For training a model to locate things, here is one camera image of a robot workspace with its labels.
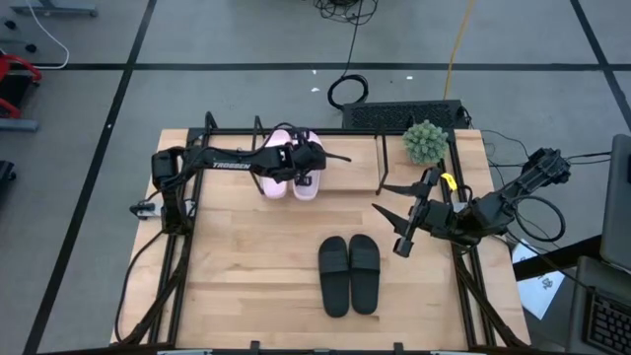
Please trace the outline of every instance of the gray floor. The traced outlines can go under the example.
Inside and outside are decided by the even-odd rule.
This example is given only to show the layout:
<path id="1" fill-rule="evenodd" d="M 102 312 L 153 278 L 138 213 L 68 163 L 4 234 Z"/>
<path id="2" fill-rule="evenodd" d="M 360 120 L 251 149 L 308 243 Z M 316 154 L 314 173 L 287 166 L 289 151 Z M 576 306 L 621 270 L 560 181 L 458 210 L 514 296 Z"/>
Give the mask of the gray floor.
<path id="1" fill-rule="evenodd" d="M 99 2 L 91 18 L 44 18 L 70 48 L 71 63 L 124 63 L 147 0 Z M 583 0 L 585 12 L 611 63 L 631 62 L 628 1 Z M 358 31 L 353 61 L 445 63 L 449 60 L 464 1 L 383 1 Z M 29 17 L 15 17 L 20 33 L 40 51 L 36 62 L 58 62 L 63 52 Z M 158 0 L 140 63 L 343 62 L 350 25 L 320 18 L 311 1 Z M 596 63 L 581 25 L 565 0 L 478 0 L 457 62 Z M 366 70 L 369 101 L 436 100 L 443 71 Z M 39 351 L 105 346 L 137 221 L 128 206 L 149 179 L 149 157 L 163 128 L 202 124 L 210 109 L 220 126 L 250 127 L 255 114 L 266 126 L 286 120 L 311 127 L 339 127 L 341 115 L 326 102 L 339 71 L 135 71 Z M 616 78 L 631 95 L 631 73 Z M 25 116 L 40 122 L 36 134 L 0 132 L 0 159 L 17 164 L 19 179 L 0 211 L 0 353 L 22 352 L 50 271 L 82 189 L 120 71 L 45 72 Z M 353 84 L 336 92 L 340 102 L 358 95 Z M 628 133 L 600 72 L 454 73 L 451 98 L 461 99 L 476 128 L 524 141 L 529 152 L 560 148 L 565 155 L 604 151 L 611 137 Z M 519 163 L 521 148 L 485 133 L 496 163 Z M 540 195 L 556 203 L 568 221 L 568 245 L 598 234 L 607 164 L 574 167 L 570 182 Z M 518 171 L 503 169 L 505 179 Z M 493 172 L 496 185 L 499 176 Z M 544 229 L 556 221 L 536 205 L 524 214 Z M 571 284 L 549 311 L 551 321 L 529 320 L 537 344 L 561 342 Z"/>

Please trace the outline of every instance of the wooden table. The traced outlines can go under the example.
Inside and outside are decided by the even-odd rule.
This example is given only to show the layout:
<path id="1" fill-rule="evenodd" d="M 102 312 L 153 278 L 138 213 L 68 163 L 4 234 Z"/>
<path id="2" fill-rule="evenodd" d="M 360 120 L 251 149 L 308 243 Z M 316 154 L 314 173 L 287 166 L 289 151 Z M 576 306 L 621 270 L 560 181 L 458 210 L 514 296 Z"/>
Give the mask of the wooden table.
<path id="1" fill-rule="evenodd" d="M 186 133 L 164 130 L 158 148 L 183 146 Z M 324 138 L 325 149 L 352 155 L 354 162 L 344 173 L 340 169 L 345 163 L 329 160 L 322 177 L 325 191 L 310 202 L 298 201 L 292 191 L 284 199 L 267 200 L 243 172 L 204 173 L 178 348 L 248 348 L 252 340 L 259 340 L 265 349 L 387 350 L 393 342 L 403 342 L 406 350 L 466 349 L 450 244 L 417 230 L 410 257 L 397 256 L 391 252 L 396 240 L 392 226 L 371 206 L 379 203 L 405 215 L 413 202 L 388 191 L 375 196 L 379 176 L 372 167 L 382 161 L 375 153 L 381 139 Z M 491 191 L 479 131 L 457 131 L 456 138 L 464 181 L 475 195 Z M 251 137 L 229 135 L 210 140 L 213 146 L 233 149 L 248 149 L 250 142 Z M 411 165 L 400 136 L 388 136 L 386 142 L 386 183 L 417 181 L 425 167 Z M 441 199 L 439 187 L 432 197 Z M 157 219 L 141 221 L 133 253 L 160 228 Z M 371 316 L 351 309 L 344 318 L 332 319 L 322 309 L 317 248 L 327 237 L 342 236 L 348 241 L 359 233 L 371 236 L 381 250 L 379 307 Z M 131 273 L 120 321 L 123 334 L 155 298 L 166 239 L 148 249 Z M 490 302 L 515 334 L 529 342 L 506 246 L 487 238 L 478 250 Z M 473 301 L 472 309 L 478 323 L 477 341 L 483 343 Z M 168 304 L 161 339 L 166 339 L 170 315 Z"/>

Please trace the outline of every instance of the green plant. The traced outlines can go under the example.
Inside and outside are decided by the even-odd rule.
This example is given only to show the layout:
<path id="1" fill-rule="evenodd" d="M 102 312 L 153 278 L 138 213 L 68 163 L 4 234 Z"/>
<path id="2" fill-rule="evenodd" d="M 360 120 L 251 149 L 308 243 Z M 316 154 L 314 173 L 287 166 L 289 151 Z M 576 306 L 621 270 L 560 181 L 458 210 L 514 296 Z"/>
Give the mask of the green plant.
<path id="1" fill-rule="evenodd" d="M 415 164 L 437 163 L 448 148 L 447 132 L 425 120 L 414 124 L 403 134 L 407 156 Z"/>

